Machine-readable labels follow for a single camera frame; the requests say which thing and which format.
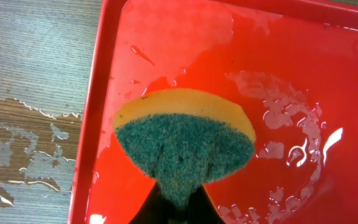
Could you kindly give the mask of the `green yellow sponge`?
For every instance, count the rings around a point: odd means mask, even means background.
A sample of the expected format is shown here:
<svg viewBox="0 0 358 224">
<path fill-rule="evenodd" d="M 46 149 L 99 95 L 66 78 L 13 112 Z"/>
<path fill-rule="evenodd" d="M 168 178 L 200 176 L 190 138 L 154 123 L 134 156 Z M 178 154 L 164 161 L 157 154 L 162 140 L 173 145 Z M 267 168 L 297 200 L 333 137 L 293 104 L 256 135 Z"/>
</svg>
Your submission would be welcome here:
<svg viewBox="0 0 358 224">
<path fill-rule="evenodd" d="M 243 168 L 256 140 L 241 106 L 189 88 L 159 90 L 124 103 L 112 126 L 131 161 L 179 209 L 198 187 Z"/>
</svg>

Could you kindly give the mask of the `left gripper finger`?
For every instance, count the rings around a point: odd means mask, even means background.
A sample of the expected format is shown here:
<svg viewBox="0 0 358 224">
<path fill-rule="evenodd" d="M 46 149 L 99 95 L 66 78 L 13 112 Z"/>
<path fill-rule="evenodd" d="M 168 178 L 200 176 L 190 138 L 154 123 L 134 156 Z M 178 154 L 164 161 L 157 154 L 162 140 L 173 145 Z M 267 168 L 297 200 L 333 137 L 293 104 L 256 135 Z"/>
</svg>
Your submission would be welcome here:
<svg viewBox="0 0 358 224">
<path fill-rule="evenodd" d="M 224 224 L 205 189 L 198 187 L 187 206 L 178 209 L 160 193 L 155 184 L 144 204 L 129 224 Z"/>
</svg>

